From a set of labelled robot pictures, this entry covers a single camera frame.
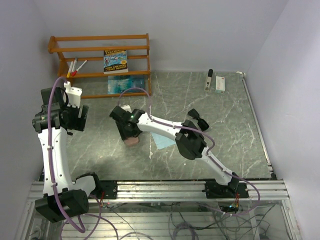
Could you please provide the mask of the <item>light blue cleaning cloth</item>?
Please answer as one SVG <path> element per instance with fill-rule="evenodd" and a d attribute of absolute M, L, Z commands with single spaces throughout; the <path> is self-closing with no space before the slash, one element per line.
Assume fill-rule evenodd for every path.
<path fill-rule="evenodd" d="M 162 136 L 153 132 L 151 133 L 151 135 L 158 150 L 161 150 L 176 144 L 175 141 L 165 136 Z"/>

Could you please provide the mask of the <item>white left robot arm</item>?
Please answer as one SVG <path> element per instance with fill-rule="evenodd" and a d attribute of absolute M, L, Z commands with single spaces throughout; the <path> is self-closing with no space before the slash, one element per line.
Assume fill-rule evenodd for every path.
<path fill-rule="evenodd" d="M 41 90 L 43 104 L 34 116 L 32 126 L 41 144 L 44 165 L 43 197 L 35 201 L 39 214 L 52 223 L 72 218 L 89 210 L 89 198 L 102 193 L 94 172 L 72 180 L 67 158 L 67 136 L 72 130 L 84 131 L 88 106 L 80 105 L 82 89 L 77 87 Z"/>

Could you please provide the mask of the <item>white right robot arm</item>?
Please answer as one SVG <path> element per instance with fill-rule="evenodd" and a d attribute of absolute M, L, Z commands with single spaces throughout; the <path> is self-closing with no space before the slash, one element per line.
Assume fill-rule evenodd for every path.
<path fill-rule="evenodd" d="M 211 152 L 204 133 L 190 120 L 164 120 L 141 109 L 132 112 L 116 106 L 109 115 L 116 123 L 122 140 L 137 138 L 143 132 L 155 133 L 175 142 L 180 155 L 188 160 L 202 161 L 213 169 L 213 180 L 226 198 L 238 192 L 239 177 L 225 167 Z"/>

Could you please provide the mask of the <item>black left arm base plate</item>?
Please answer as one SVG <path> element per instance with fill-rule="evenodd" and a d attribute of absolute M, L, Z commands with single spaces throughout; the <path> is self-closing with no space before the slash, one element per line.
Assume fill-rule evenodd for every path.
<path fill-rule="evenodd" d="M 118 194 L 118 182 L 114 180 L 101 180 L 97 183 L 93 194 L 98 199 L 114 200 Z"/>

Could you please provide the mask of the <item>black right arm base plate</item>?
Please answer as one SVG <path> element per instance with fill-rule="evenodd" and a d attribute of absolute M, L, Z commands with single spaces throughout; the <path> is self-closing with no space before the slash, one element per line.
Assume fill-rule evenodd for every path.
<path fill-rule="evenodd" d="M 205 181 L 203 192 L 207 199 L 235 199 L 236 196 L 240 199 L 246 199 L 249 197 L 246 189 L 246 183 L 237 182 L 229 186 L 218 184 L 214 179 L 211 179 Z"/>

